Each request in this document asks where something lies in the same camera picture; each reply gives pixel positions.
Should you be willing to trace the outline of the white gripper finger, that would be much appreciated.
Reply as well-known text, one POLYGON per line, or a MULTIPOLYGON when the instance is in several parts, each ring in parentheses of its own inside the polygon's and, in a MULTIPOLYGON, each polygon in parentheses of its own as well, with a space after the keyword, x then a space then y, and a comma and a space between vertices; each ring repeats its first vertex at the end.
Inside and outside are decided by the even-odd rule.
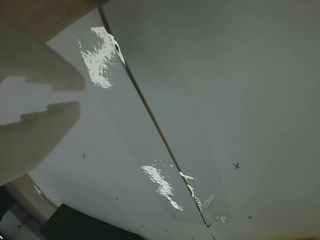
POLYGON ((13 24, 0 26, 0 74, 48 84, 54 91, 83 91, 85 79, 60 54, 13 24))
POLYGON ((0 126, 0 185, 35 169, 72 129, 80 103, 60 102, 0 126))

